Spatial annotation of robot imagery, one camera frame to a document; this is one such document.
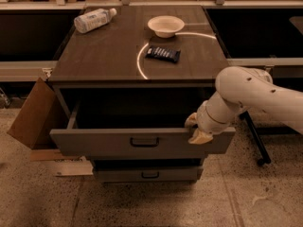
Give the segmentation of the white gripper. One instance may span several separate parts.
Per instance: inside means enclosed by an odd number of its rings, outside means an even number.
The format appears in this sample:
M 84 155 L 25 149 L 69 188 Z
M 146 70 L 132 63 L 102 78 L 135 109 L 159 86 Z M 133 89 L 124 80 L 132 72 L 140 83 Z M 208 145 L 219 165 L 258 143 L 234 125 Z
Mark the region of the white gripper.
M 228 128 L 230 122 L 239 112 L 236 103 L 229 102 L 216 92 L 209 100 L 203 102 L 197 113 L 192 113 L 185 122 L 185 127 L 198 128 L 194 131 L 188 142 L 201 145 L 213 139 L 212 134 L 220 134 Z

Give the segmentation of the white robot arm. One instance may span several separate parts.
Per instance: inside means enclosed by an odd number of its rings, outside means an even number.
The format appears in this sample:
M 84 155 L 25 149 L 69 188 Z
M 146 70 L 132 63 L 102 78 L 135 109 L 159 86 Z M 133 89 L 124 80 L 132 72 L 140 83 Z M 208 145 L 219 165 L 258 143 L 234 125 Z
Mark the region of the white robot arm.
M 303 93 L 273 84 L 264 70 L 230 66 L 215 79 L 216 92 L 185 122 L 197 126 L 188 142 L 205 144 L 221 134 L 236 115 L 257 108 L 291 129 L 303 133 Z

